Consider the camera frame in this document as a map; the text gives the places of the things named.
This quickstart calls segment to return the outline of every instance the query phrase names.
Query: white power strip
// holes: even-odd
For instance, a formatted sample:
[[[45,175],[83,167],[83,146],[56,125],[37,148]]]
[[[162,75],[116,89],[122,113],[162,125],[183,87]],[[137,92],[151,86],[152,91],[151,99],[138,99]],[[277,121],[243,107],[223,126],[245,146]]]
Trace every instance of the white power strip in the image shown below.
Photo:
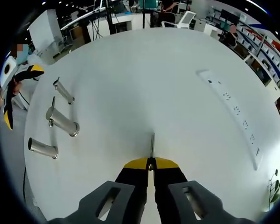
[[[217,94],[217,96],[221,99],[221,101],[236,120],[249,146],[253,166],[255,170],[258,170],[263,154],[260,147],[258,147],[256,133],[253,131],[254,129],[251,126],[251,123],[247,120],[245,112],[242,111],[242,108],[236,99],[230,95],[230,92],[222,84],[222,82],[216,78],[213,72],[205,70],[197,72],[197,75]]]

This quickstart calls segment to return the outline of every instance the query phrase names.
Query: metal pin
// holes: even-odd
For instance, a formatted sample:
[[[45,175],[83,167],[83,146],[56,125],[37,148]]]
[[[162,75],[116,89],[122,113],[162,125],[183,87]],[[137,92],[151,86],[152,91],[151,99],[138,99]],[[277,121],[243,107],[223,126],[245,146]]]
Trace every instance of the metal pin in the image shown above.
[[[59,78],[53,83],[55,89],[67,100],[67,102],[71,105],[74,103],[75,98],[69,94],[69,92],[64,88],[64,86],[59,81]]]
[[[50,127],[55,124],[57,127],[66,131],[71,137],[75,137],[79,134],[80,125],[66,118],[53,106],[48,109],[46,119],[49,121]]]
[[[28,149],[32,152],[52,157],[53,159],[57,159],[58,157],[57,147],[48,146],[33,138],[29,138],[28,140]]]

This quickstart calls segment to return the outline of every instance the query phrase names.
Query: monitor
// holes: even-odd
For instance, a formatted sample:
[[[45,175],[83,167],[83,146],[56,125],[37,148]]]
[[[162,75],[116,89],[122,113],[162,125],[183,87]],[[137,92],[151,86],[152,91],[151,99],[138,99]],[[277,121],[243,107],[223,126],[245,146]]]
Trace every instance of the monitor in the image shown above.
[[[239,17],[237,15],[229,13],[227,20],[230,21],[231,23],[233,23],[234,25],[237,25],[238,21],[239,21]]]
[[[239,21],[239,17],[235,14],[232,14],[224,9],[221,11],[221,17],[230,21],[232,24],[237,25]]]
[[[224,9],[222,9],[222,11],[221,11],[221,16],[220,17],[222,17],[222,18],[224,18],[224,19],[227,19],[228,18],[228,16],[229,16],[229,12],[227,12],[226,10],[224,10]]]

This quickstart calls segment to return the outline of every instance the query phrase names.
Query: table surface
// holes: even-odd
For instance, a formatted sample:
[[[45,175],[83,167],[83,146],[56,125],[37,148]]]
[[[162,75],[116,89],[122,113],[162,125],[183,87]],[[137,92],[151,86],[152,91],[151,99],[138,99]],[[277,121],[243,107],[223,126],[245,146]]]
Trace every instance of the table surface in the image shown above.
[[[236,121],[196,75],[205,69],[230,90],[262,139],[258,171]],[[59,76],[76,98],[73,105],[53,88]],[[48,126],[55,95],[56,109],[80,124],[75,138]],[[267,206],[275,169],[280,177],[280,117],[268,98],[243,60],[201,32],[141,29],[88,43],[45,69],[30,104],[24,154],[37,205],[48,220],[74,212],[125,163],[149,156],[155,132],[155,156],[179,164],[188,180],[220,197],[227,212],[256,219]],[[58,146],[58,159],[30,152],[30,137]],[[154,223],[158,216],[144,212],[142,219]]]

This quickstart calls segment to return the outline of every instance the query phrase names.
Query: pole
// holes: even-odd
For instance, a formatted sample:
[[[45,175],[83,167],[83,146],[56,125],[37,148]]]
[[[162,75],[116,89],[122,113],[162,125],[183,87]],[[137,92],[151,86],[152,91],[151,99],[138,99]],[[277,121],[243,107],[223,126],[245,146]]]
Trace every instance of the pole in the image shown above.
[[[188,4],[189,4],[189,0],[187,0],[186,11],[188,10]]]
[[[108,21],[108,25],[109,25],[109,30],[110,30],[110,34],[115,34],[115,28],[114,25],[112,23],[112,17],[110,14],[110,8],[109,8],[109,0],[105,0],[106,1],[106,14],[107,14],[107,21]]]
[[[145,0],[143,0],[143,6],[142,6],[142,28],[144,29],[145,28]]]

